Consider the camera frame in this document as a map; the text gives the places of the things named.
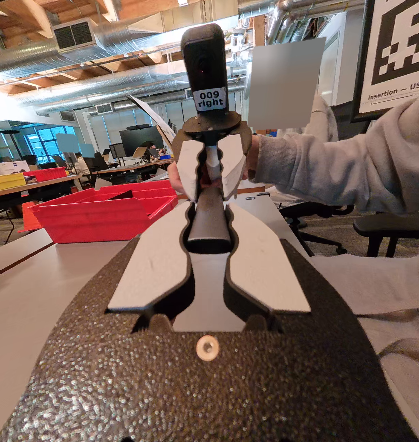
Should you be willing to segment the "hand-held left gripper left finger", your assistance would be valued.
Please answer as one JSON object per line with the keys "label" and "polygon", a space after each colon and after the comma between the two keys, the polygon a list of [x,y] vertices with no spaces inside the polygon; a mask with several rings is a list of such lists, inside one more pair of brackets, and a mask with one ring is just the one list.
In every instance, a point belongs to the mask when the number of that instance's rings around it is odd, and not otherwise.
{"label": "hand-held left gripper left finger", "polygon": [[192,202],[177,205],[140,237],[108,303],[110,312],[175,318],[194,300],[194,274],[184,234],[195,213]]}

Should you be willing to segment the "person's right hand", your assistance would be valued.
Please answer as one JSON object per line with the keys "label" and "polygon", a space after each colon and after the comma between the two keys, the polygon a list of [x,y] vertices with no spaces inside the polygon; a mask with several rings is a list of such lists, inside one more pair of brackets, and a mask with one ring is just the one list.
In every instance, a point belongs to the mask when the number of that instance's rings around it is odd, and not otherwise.
{"label": "person's right hand", "polygon": [[[206,147],[205,159],[202,161],[203,167],[206,169],[207,184],[203,188],[207,187],[217,187],[220,188],[222,193],[221,185],[221,165],[219,160],[216,159],[218,154],[217,147]],[[259,137],[252,135],[252,141],[250,143],[249,149],[244,152],[246,156],[245,169],[243,171],[243,176],[241,180],[253,181],[255,177],[255,170],[258,162],[259,154]],[[170,163],[168,166],[168,176],[169,182],[172,188],[178,192],[181,189],[181,182],[178,174],[178,165],[176,162]]]}

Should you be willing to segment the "yellow plastic bin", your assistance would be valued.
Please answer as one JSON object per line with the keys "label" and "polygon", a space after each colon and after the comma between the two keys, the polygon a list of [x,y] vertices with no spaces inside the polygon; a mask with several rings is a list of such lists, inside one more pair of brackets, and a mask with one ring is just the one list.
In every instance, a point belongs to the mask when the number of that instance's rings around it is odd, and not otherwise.
{"label": "yellow plastic bin", "polygon": [[26,185],[23,173],[0,175],[0,191]]}

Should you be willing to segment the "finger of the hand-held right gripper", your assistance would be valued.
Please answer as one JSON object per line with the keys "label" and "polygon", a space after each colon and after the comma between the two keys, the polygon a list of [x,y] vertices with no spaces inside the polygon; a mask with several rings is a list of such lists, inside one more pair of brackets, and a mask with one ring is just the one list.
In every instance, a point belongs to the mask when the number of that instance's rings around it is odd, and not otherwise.
{"label": "finger of the hand-held right gripper", "polygon": [[221,153],[221,185],[223,200],[228,201],[237,193],[246,164],[242,140],[239,134],[229,135],[217,143],[217,150]]}
{"label": "finger of the hand-held right gripper", "polygon": [[197,203],[203,188],[206,186],[206,169],[202,165],[206,149],[203,142],[189,140],[182,143],[179,159],[178,174],[181,189],[178,192]]}

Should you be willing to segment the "white printed paper sheet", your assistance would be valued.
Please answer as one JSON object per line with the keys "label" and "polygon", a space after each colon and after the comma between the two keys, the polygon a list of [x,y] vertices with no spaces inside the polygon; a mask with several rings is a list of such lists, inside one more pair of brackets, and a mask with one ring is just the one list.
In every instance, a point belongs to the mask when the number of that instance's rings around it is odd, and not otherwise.
{"label": "white printed paper sheet", "polygon": [[157,129],[162,136],[163,141],[172,148],[172,142],[176,136],[174,130],[160,117],[146,102],[136,98],[133,95],[126,96],[129,101],[137,105],[141,110],[148,114],[148,116],[155,122]]}

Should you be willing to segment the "metal air vent box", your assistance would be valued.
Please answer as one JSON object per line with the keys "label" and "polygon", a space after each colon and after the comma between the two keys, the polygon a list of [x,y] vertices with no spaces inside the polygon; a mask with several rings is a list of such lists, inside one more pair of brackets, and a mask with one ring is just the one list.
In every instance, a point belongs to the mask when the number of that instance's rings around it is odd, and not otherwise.
{"label": "metal air vent box", "polygon": [[52,35],[58,52],[84,49],[96,44],[96,23],[90,18],[83,18],[52,26]]}

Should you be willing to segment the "silver insulated ceiling pipes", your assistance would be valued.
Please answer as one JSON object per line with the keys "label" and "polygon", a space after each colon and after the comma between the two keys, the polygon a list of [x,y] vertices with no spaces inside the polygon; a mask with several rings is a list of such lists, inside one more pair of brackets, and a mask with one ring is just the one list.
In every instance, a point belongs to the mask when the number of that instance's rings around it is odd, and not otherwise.
{"label": "silver insulated ceiling pipes", "polygon": [[265,45],[288,41],[286,36],[298,21],[359,10],[365,6],[364,0],[239,0],[237,3],[240,19],[269,15],[268,28],[264,34]]}

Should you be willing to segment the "black office chair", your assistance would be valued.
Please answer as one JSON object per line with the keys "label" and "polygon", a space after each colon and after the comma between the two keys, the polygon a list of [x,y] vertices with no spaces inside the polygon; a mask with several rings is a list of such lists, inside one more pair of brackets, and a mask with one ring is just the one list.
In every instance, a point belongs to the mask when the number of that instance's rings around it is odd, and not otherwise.
{"label": "black office chair", "polygon": [[383,239],[388,238],[385,257],[392,258],[399,239],[419,240],[419,213],[366,215],[356,219],[353,222],[353,228],[357,234],[368,239],[367,257],[378,257]]}
{"label": "black office chair", "polygon": [[307,246],[306,241],[314,242],[317,244],[332,245],[336,247],[336,253],[338,255],[346,254],[347,250],[341,243],[333,240],[328,240],[322,237],[311,235],[308,233],[300,232],[301,218],[317,215],[321,218],[331,218],[333,216],[345,216],[352,213],[354,206],[346,206],[344,209],[341,206],[326,206],[317,202],[303,202],[295,204],[293,206],[279,209],[279,213],[284,218],[290,218],[292,221],[289,223],[291,231],[306,251],[309,257],[313,257],[315,254]]}

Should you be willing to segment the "silver ventilation duct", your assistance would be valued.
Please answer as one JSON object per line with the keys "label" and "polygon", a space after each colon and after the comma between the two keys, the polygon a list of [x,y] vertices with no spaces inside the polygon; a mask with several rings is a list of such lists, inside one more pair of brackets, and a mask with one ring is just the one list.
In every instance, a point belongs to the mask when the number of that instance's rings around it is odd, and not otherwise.
{"label": "silver ventilation duct", "polygon": [[25,77],[41,71],[123,55],[146,52],[151,48],[176,43],[183,29],[163,33],[137,29],[124,22],[103,23],[95,28],[96,44],[84,49],[58,52],[54,37],[0,51],[0,75]]}
{"label": "silver ventilation duct", "polygon": [[146,96],[189,87],[183,60],[77,80],[9,96],[39,115],[89,108],[127,95]]}

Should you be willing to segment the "printed tag sign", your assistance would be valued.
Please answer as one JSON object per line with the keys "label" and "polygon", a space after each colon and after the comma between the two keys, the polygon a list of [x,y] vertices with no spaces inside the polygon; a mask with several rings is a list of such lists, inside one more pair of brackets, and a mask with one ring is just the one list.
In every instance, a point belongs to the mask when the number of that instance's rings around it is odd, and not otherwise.
{"label": "printed tag sign", "polygon": [[352,122],[419,96],[419,0],[365,1]]}

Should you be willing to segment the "office window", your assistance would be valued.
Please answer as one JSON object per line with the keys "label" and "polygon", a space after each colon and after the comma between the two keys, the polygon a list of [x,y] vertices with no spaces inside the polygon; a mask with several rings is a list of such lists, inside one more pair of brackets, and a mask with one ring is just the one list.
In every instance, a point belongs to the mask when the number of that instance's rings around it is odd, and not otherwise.
{"label": "office window", "polygon": [[43,164],[53,162],[53,156],[64,157],[58,147],[57,134],[75,135],[75,130],[66,125],[26,125],[22,133],[37,164]]}

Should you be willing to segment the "grey usb hub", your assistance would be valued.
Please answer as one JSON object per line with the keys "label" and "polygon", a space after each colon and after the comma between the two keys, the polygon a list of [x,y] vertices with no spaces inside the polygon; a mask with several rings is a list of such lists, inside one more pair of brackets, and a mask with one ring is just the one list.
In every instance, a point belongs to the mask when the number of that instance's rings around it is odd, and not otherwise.
{"label": "grey usb hub", "polygon": [[194,203],[186,248],[196,254],[223,254],[232,250],[225,207],[217,187],[203,189]]}

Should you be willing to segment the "black monitor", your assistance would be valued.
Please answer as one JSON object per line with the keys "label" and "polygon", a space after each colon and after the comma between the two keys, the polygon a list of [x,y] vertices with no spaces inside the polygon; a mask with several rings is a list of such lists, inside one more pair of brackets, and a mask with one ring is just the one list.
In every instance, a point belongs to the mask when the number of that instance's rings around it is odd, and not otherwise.
{"label": "black monitor", "polygon": [[164,148],[164,142],[156,126],[142,129],[119,131],[121,141],[127,157],[132,157],[138,147],[151,142],[155,148]]}

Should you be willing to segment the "wooden office desk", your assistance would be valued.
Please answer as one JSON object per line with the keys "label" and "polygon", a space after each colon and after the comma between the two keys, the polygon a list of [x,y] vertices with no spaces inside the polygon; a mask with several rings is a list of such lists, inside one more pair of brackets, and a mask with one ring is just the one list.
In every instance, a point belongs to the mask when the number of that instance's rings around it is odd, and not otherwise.
{"label": "wooden office desk", "polygon": [[129,165],[129,166],[119,166],[116,168],[95,171],[95,172],[92,172],[91,175],[96,176],[97,178],[105,179],[106,177],[117,176],[117,175],[126,174],[126,173],[133,173],[133,172],[138,172],[138,171],[145,172],[146,170],[148,170],[148,169],[151,170],[152,168],[155,168],[155,170],[157,170],[158,168],[161,168],[163,166],[169,165],[170,163],[173,163],[173,161],[174,161],[174,158],[168,158],[168,159],[164,159],[164,160],[157,160],[152,163],[136,164],[136,165]]}
{"label": "wooden office desk", "polygon": [[46,202],[61,196],[70,195],[74,181],[80,178],[79,174],[68,175],[63,178],[46,180],[0,190],[0,211],[14,208],[25,202]]}

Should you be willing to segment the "small red plastic bin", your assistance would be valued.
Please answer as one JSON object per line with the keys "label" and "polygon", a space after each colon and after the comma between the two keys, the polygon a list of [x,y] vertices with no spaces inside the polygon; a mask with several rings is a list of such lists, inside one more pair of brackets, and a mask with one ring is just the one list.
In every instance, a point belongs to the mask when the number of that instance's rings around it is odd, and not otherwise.
{"label": "small red plastic bin", "polygon": [[44,182],[58,178],[66,178],[67,171],[64,167],[37,169],[23,172],[24,177],[33,177],[37,182]]}

